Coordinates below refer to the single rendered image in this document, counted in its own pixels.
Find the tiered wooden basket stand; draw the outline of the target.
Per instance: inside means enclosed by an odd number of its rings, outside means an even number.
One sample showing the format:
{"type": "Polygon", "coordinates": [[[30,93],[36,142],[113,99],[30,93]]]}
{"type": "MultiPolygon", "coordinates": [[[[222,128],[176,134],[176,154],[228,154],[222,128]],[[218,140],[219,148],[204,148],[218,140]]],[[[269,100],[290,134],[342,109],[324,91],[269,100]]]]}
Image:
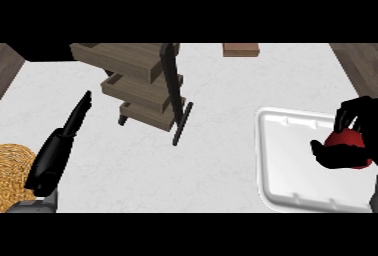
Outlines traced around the tiered wooden basket stand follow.
{"type": "Polygon", "coordinates": [[[150,126],[178,130],[178,145],[194,103],[181,95],[184,76],[178,72],[179,43],[73,43],[77,61],[108,74],[102,93],[123,101],[119,124],[135,119],[150,126]]]}

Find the woven wicker basket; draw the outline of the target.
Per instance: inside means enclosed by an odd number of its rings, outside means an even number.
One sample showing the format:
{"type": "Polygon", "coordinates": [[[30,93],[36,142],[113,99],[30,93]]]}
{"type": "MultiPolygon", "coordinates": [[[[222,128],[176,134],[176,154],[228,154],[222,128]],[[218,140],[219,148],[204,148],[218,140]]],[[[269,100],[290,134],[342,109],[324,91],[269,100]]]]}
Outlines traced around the woven wicker basket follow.
{"type": "Polygon", "coordinates": [[[26,182],[36,154],[20,144],[0,144],[0,213],[5,213],[20,201],[35,200],[26,189],[26,182]]]}

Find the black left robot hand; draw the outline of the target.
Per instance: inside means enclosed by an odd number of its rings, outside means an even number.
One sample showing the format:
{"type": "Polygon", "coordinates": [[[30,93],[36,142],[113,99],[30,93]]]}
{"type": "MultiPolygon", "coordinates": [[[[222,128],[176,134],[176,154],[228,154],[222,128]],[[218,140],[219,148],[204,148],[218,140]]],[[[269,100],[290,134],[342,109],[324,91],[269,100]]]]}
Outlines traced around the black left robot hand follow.
{"type": "Polygon", "coordinates": [[[88,91],[70,114],[63,128],[57,128],[39,151],[26,188],[36,197],[48,197],[55,191],[67,167],[74,138],[92,107],[92,92],[88,91]]]}

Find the brown wooden block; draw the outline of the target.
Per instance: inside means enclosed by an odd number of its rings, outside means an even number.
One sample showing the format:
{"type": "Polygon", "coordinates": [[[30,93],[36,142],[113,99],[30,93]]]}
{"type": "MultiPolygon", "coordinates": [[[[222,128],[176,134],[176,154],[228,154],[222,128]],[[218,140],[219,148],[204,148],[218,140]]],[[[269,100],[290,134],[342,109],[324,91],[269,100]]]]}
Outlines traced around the brown wooden block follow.
{"type": "Polygon", "coordinates": [[[225,57],[257,57],[260,54],[260,47],[257,43],[225,43],[224,56],[225,57]]]}

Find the dark wooden cabinet panel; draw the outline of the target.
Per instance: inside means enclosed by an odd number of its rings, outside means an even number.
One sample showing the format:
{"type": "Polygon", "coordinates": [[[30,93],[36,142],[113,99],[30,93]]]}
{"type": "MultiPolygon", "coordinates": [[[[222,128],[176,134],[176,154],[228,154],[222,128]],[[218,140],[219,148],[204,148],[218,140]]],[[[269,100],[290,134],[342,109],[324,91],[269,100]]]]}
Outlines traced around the dark wooden cabinet panel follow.
{"type": "Polygon", "coordinates": [[[378,43],[330,44],[359,96],[378,98],[378,43]]]}

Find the red tomato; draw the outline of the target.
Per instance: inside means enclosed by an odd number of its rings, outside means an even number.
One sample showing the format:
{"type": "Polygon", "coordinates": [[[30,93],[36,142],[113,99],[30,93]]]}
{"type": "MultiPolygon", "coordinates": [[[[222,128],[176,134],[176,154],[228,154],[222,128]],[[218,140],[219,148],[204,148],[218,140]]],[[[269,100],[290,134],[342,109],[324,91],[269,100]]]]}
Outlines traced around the red tomato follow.
{"type": "Polygon", "coordinates": [[[318,162],[328,169],[364,169],[373,164],[362,134],[353,129],[333,132],[325,142],[312,148],[318,162]]]}

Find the white plastic tray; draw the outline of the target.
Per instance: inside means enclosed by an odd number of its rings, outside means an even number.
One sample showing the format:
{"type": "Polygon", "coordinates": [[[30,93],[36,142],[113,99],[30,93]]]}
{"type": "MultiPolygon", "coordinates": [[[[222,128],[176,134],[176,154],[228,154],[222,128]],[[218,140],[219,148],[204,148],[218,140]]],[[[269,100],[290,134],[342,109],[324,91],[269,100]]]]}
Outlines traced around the white plastic tray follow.
{"type": "Polygon", "coordinates": [[[331,114],[263,107],[256,113],[257,184],[263,202],[283,213],[368,213],[378,167],[330,170],[311,142],[333,132],[331,114]]]}

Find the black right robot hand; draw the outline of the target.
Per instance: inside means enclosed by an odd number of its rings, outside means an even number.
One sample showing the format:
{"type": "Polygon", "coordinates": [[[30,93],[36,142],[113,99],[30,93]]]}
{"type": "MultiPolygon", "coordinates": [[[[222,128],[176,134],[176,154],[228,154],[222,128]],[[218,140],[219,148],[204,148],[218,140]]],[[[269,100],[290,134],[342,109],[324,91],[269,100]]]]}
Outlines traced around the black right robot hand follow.
{"type": "Polygon", "coordinates": [[[328,169],[362,167],[368,160],[378,165],[378,98],[362,96],[342,103],[334,132],[340,133],[350,124],[362,134],[364,148],[346,144],[325,147],[318,140],[311,141],[317,161],[328,169]]]}

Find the brown wooden side panel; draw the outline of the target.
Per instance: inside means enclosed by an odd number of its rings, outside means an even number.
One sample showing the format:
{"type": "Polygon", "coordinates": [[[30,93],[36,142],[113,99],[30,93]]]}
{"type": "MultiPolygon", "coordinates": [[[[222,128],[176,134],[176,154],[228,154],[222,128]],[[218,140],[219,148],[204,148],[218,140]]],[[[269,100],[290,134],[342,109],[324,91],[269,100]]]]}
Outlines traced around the brown wooden side panel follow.
{"type": "Polygon", "coordinates": [[[14,48],[6,43],[0,43],[0,99],[5,96],[24,63],[26,59],[14,48]]]}

